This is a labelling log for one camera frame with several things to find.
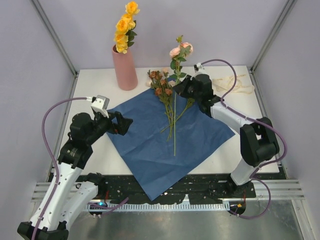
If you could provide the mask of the cream ribbon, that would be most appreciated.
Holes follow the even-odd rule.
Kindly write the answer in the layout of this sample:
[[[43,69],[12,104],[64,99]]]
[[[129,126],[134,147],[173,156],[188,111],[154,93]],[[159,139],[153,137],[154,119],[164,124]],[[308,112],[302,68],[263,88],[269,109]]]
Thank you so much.
[[[225,76],[222,78],[213,78],[212,86],[221,93],[226,93],[229,91],[235,83],[234,88],[231,90],[231,93],[243,93],[243,94],[251,94],[255,91],[255,87],[251,83],[245,83],[246,74],[240,74],[236,76]]]

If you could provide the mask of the artificial flower bunch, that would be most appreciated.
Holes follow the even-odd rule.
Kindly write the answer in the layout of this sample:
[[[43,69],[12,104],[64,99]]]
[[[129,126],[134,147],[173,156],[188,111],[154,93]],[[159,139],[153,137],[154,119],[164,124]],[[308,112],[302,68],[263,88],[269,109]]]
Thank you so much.
[[[169,70],[164,68],[162,70],[149,70],[147,72],[148,80],[146,85],[154,90],[154,94],[159,98],[159,101],[163,103],[165,108],[165,115],[168,120],[168,126],[165,127],[161,132],[169,130],[167,141],[173,135],[174,130],[174,94],[173,87],[169,83]]]

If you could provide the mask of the yellow flower stem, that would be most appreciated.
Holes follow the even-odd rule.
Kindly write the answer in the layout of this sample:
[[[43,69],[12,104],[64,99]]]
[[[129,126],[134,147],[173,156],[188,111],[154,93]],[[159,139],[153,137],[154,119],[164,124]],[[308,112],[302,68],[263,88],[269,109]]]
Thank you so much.
[[[125,5],[125,13],[115,25],[115,51],[120,54],[126,54],[129,48],[135,43],[137,36],[135,28],[137,21],[135,16],[140,12],[139,5],[135,1],[130,1]]]

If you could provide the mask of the blue wrapping paper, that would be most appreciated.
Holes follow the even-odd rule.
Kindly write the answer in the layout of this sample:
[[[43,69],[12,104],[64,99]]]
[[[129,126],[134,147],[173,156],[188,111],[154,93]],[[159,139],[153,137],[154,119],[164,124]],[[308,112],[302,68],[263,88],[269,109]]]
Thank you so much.
[[[184,110],[186,103],[185,98],[176,98],[176,111],[182,117],[172,138],[168,138],[165,106],[152,89],[112,109],[133,120],[124,136],[108,136],[151,201],[235,135],[226,124],[202,113],[197,104]]]

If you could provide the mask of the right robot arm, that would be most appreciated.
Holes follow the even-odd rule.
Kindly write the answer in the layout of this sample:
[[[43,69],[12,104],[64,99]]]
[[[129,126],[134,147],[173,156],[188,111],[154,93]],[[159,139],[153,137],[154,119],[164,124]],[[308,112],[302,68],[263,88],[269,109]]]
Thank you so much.
[[[231,197],[242,194],[263,163],[279,153],[280,147],[272,123],[267,117],[250,120],[232,110],[223,98],[214,94],[210,77],[205,73],[186,75],[174,91],[186,99],[194,99],[202,113],[221,121],[240,136],[241,160],[226,180],[225,191]]]

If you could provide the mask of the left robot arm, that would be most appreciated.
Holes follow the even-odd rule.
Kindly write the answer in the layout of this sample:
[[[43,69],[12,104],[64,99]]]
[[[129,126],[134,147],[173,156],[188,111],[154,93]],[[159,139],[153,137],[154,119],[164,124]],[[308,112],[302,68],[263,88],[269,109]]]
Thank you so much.
[[[133,120],[124,118],[119,111],[94,118],[82,112],[72,118],[68,140],[55,162],[50,186],[29,221],[21,222],[17,233],[25,240],[66,240],[69,230],[90,200],[105,198],[108,191],[106,178],[100,173],[89,173],[77,192],[68,198],[70,190],[93,154],[92,145],[105,133],[125,135]]]

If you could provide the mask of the pink peach flower stem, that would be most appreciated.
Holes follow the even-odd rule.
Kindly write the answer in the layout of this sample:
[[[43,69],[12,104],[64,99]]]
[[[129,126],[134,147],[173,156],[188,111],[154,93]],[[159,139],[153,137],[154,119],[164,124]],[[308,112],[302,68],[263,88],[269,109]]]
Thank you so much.
[[[173,74],[170,76],[173,79],[173,85],[174,87],[176,84],[179,84],[184,77],[187,76],[185,72],[182,71],[182,63],[187,61],[187,57],[191,55],[193,52],[193,46],[189,42],[185,42],[183,40],[184,36],[179,35],[176,38],[176,42],[178,43],[178,46],[173,48],[169,55],[171,58],[170,68],[173,70]],[[177,97],[178,94],[175,93],[173,96],[173,99],[176,100],[176,106],[174,107],[174,110],[176,110],[177,113]],[[173,129],[173,155],[176,156],[177,154],[177,126],[175,125]]]

